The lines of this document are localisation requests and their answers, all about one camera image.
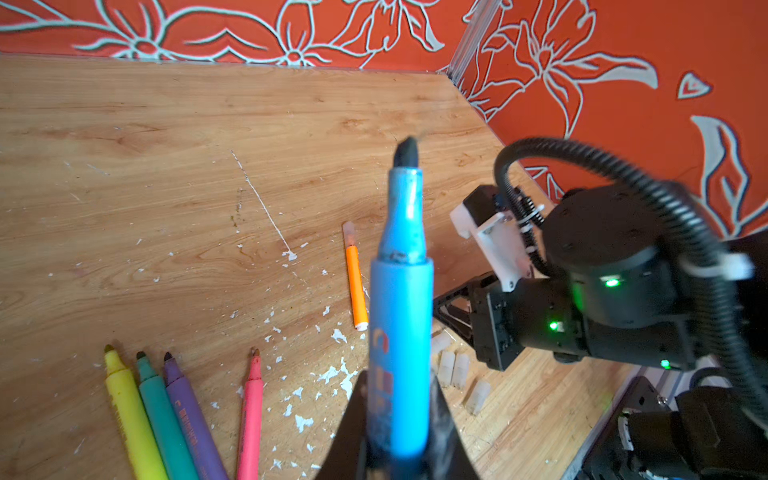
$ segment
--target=green marker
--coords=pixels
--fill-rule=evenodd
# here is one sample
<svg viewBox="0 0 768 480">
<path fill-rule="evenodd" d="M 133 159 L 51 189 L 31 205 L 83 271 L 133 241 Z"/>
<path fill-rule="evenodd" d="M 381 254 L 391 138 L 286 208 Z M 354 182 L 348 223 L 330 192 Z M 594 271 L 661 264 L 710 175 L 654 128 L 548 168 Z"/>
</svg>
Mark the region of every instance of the green marker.
<svg viewBox="0 0 768 480">
<path fill-rule="evenodd" d="M 181 432 L 179 421 L 170 404 L 163 377 L 154 371 L 144 352 L 136 354 L 141 384 L 139 391 L 144 408 L 152 425 L 152 432 L 160 448 L 160 455 L 170 480 L 199 480 L 187 448 L 187 441 Z"/>
</svg>

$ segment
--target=pink marker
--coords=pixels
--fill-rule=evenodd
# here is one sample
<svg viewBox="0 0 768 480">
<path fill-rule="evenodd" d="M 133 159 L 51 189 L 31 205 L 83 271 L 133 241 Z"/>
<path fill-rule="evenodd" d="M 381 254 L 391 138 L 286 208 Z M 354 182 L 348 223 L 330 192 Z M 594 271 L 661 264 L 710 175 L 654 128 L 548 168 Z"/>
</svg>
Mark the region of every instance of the pink marker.
<svg viewBox="0 0 768 480">
<path fill-rule="evenodd" d="M 261 379 L 259 350 L 251 350 L 250 374 L 243 392 L 243 416 L 240 419 L 240 461 L 237 480 L 258 480 L 259 444 L 261 443 L 261 404 L 264 381 Z"/>
</svg>

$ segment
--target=red floral wall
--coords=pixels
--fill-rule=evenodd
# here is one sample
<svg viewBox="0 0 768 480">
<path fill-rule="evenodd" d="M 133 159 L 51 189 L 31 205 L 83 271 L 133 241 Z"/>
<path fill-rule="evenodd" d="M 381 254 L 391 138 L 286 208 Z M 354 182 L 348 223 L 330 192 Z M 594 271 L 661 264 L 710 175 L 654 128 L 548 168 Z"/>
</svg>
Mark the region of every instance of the red floral wall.
<svg viewBox="0 0 768 480">
<path fill-rule="evenodd" d="M 688 186 L 725 238 L 768 227 L 768 2 L 503 0 L 457 85 L 505 143 L 562 136 Z M 552 200 L 601 181 L 527 160 Z"/>
<path fill-rule="evenodd" d="M 437 71 L 472 0 L 3 0 L 0 51 Z"/>
</svg>

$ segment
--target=wooden table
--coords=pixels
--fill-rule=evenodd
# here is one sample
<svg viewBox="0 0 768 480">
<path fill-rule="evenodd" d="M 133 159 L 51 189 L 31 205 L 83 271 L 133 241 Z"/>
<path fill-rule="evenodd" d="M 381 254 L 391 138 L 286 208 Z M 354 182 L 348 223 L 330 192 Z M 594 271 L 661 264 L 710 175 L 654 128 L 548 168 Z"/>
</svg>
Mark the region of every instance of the wooden table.
<svg viewBox="0 0 768 480">
<path fill-rule="evenodd" d="M 367 276 L 408 134 L 421 137 L 435 293 L 489 270 L 449 211 L 492 182 L 501 145 L 446 77 L 9 56 L 0 71 L 0 477 L 132 478 L 106 343 L 131 364 L 174 353 L 232 475 L 237 390 L 259 347 L 261 469 L 312 477 L 343 381 L 367 362 L 341 223 L 356 223 Z M 494 386 L 477 417 L 466 392 L 445 394 L 484 478 L 559 478 L 626 372 L 529 350 L 504 373 L 472 363 L 470 380 Z M 295 415 L 314 423 L 299 433 Z"/>
</svg>

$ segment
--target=yellow marker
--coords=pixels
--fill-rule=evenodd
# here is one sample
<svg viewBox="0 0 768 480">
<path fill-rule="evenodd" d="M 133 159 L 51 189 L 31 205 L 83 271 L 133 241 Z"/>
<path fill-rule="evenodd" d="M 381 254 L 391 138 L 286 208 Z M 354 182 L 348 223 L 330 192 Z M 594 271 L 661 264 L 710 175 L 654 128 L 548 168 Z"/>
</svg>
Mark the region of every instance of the yellow marker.
<svg viewBox="0 0 768 480">
<path fill-rule="evenodd" d="M 107 379 L 104 383 L 112 398 L 112 406 L 136 479 L 168 480 L 133 374 L 125 368 L 112 345 L 104 348 L 104 363 L 107 364 Z"/>
<path fill-rule="evenodd" d="M 360 258 L 357 254 L 355 224 L 346 222 L 341 228 L 344 233 L 344 247 L 346 248 L 346 272 L 349 274 L 352 315 L 355 320 L 355 328 L 359 332 L 364 332 L 368 329 L 368 310 L 366 310 L 366 298 L 363 296 L 362 280 L 360 279 Z"/>
</svg>

